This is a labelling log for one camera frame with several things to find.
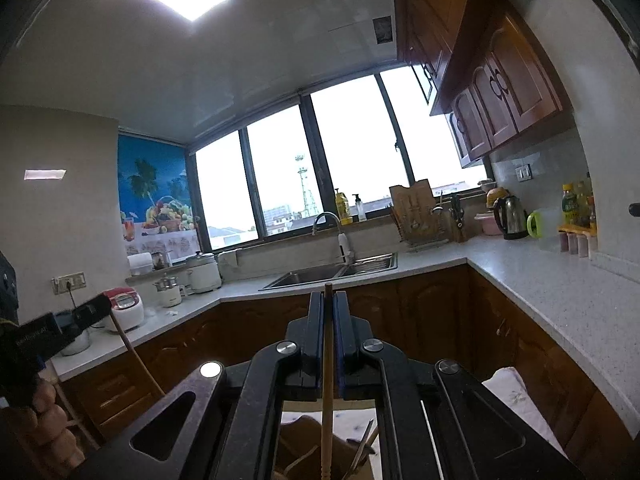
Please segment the metal screw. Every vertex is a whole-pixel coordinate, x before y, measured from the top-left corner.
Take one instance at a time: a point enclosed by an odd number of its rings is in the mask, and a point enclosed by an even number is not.
[[[293,341],[280,341],[276,346],[276,350],[282,355],[291,355],[298,350],[298,345]]]
[[[212,361],[210,363],[204,363],[200,367],[200,374],[206,378],[212,378],[218,375],[222,371],[222,366],[219,363]]]
[[[443,359],[438,363],[438,370],[443,374],[454,375],[460,371],[460,365],[453,359]]]
[[[367,351],[367,352],[380,352],[383,347],[384,347],[384,343],[382,341],[380,341],[380,339],[367,339],[364,343],[362,343],[362,347]]]

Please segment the stainless steel sink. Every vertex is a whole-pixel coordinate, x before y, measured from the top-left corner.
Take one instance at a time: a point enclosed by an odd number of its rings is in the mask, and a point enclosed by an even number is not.
[[[381,270],[395,269],[396,266],[396,254],[394,253],[357,260],[351,265],[333,264],[311,267],[310,269],[292,270],[265,286],[263,290],[282,286],[306,285],[307,283],[334,282],[348,276],[359,276],[361,274],[380,272]]]

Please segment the white countertop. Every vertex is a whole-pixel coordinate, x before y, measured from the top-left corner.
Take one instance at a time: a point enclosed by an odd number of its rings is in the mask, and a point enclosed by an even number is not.
[[[535,240],[476,237],[414,253],[399,253],[392,270],[335,280],[335,288],[395,280],[468,263],[536,321],[585,371],[634,436],[640,431],[640,284],[592,266],[586,258],[551,253]],[[134,346],[223,301],[306,294],[322,283],[260,290],[277,276],[225,283],[192,295],[127,333]],[[118,335],[92,332],[91,346],[52,364],[65,381],[125,351]]]

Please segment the wall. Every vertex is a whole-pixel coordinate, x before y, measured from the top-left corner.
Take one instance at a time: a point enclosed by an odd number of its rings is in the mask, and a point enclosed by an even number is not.
[[[589,171],[580,134],[572,128],[533,145],[519,146],[518,140],[525,139],[521,137],[490,155],[496,182],[517,195],[527,212],[542,207],[560,211],[562,184],[584,180]],[[531,166],[533,179],[518,182],[515,169],[524,164]]]
[[[1,106],[0,250],[15,267],[20,322],[71,307],[50,280],[84,271],[76,303],[129,275],[116,185],[118,123],[50,108]],[[63,180],[24,170],[64,169]]]
[[[640,280],[640,74],[591,0],[511,0],[574,106],[598,216],[598,264]]]

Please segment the wall switch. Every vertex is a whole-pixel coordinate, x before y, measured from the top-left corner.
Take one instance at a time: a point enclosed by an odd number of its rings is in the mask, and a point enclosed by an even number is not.
[[[66,276],[59,276],[51,280],[54,294],[65,294],[68,292],[66,284],[71,284],[71,290],[77,290],[78,288],[86,287],[86,280],[84,279],[84,272],[76,272],[75,274],[68,274]]]
[[[518,182],[524,182],[525,180],[531,180],[533,176],[531,175],[531,166],[529,164],[525,164],[524,166],[519,166],[516,168],[516,177]]]

